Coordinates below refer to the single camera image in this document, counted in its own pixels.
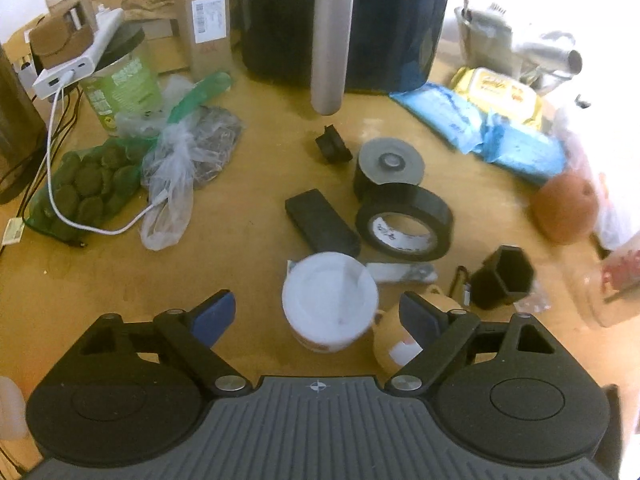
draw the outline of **orange ball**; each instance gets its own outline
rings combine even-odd
[[[593,231],[598,219],[598,197],[588,180],[575,173],[561,173],[532,197],[531,211],[549,240],[570,245]]]

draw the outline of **white paper cup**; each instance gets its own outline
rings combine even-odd
[[[300,344],[314,352],[337,352],[371,326],[378,309],[378,287],[354,258],[318,253],[289,273],[282,288],[282,307]]]

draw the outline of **blue package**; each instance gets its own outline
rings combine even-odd
[[[441,134],[462,153],[482,146],[485,114],[475,105],[448,88],[426,82],[411,92],[389,94],[422,122]]]
[[[560,140],[492,113],[486,120],[482,158],[540,186],[566,165]]]

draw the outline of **metal screw head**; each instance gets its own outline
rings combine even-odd
[[[237,392],[246,386],[246,380],[237,375],[225,375],[216,379],[216,388],[223,392]]]
[[[413,392],[422,386],[422,381],[412,375],[396,375],[391,385],[401,392]]]

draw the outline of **yellow package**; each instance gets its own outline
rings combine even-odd
[[[483,112],[496,112],[517,124],[542,129],[542,99],[530,87],[486,68],[461,68],[451,81],[456,94]]]

